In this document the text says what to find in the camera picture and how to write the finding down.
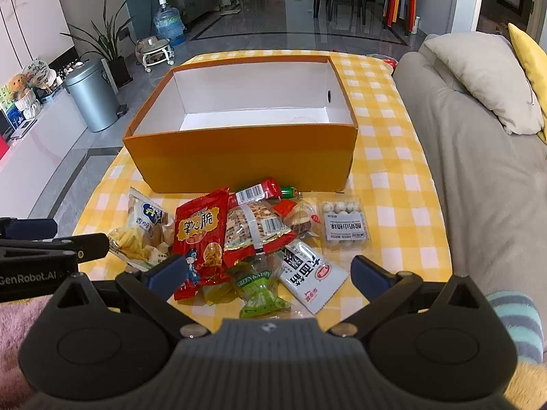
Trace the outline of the striped sleeve forearm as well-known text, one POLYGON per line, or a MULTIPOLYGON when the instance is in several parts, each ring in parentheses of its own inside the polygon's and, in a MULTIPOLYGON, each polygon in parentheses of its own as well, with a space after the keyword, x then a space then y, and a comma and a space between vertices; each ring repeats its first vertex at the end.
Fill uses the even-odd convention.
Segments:
POLYGON ((542 364, 544 334, 533 300, 520 291, 496 291, 486 296, 516 345, 520 362, 542 364))

